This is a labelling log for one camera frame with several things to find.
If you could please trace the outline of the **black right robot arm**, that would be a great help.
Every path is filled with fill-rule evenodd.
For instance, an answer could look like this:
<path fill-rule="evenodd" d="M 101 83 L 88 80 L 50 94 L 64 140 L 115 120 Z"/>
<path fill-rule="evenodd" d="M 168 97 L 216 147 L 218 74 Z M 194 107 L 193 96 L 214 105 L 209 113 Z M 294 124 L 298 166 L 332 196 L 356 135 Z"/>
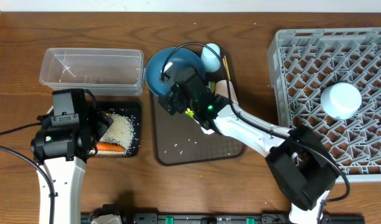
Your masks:
<path fill-rule="evenodd" d="M 261 154 L 291 202 L 293 223 L 319 223 L 323 206 L 340 172 L 308 127 L 289 129 L 243 111 L 231 95 L 214 94 L 193 66 L 162 66 L 159 81 L 168 89 L 159 102 L 169 114 L 187 113 L 206 134 L 239 140 Z"/>

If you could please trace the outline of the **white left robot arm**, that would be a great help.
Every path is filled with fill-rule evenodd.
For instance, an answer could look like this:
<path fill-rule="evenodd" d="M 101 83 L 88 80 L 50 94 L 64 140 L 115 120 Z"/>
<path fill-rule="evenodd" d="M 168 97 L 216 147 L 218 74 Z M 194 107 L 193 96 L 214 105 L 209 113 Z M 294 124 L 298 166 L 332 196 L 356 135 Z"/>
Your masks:
<path fill-rule="evenodd" d="M 57 90 L 53 105 L 37 117 L 41 129 L 31 141 L 39 165 L 40 223 L 80 223 L 81 192 L 87 159 L 98 152 L 97 144 L 113 119 L 91 91 L 81 88 Z"/>

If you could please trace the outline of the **light blue small bowl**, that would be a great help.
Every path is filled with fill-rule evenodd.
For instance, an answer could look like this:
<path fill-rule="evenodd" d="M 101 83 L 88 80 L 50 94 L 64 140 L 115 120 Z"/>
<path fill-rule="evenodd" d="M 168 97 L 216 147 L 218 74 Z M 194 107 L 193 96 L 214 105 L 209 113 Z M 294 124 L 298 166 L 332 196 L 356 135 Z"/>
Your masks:
<path fill-rule="evenodd" d="M 334 119 L 349 119 L 362 104 L 360 91 L 350 83 L 336 83 L 323 90 L 321 105 L 324 112 Z"/>

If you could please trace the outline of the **orange carrot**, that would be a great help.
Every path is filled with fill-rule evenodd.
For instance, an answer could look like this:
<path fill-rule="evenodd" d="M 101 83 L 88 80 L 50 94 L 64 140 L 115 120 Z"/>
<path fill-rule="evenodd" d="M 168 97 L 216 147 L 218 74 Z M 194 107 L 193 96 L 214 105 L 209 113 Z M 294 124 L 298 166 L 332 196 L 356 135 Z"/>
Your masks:
<path fill-rule="evenodd" d="M 105 152 L 125 152 L 126 149 L 123 146 L 118 146 L 114 144 L 109 144 L 105 142 L 99 142 L 96 147 L 99 151 L 105 151 Z"/>

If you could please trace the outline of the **dark blue bowl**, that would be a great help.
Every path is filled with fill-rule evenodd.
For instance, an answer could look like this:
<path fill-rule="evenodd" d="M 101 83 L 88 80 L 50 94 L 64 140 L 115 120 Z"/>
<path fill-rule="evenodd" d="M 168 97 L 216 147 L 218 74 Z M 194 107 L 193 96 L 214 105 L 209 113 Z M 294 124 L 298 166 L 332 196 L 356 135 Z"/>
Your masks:
<path fill-rule="evenodd" d="M 157 96 L 166 95 L 174 84 L 174 80 L 181 76 L 181 73 L 187 68 L 194 68 L 196 72 L 205 78 L 205 68 L 201 59 L 188 49 L 179 49 L 169 59 L 164 67 L 164 72 L 169 76 L 164 77 L 164 82 L 161 81 L 162 66 L 169 54 L 174 50 L 174 47 L 163 49 L 156 53 L 146 66 L 146 83 L 149 89 Z"/>

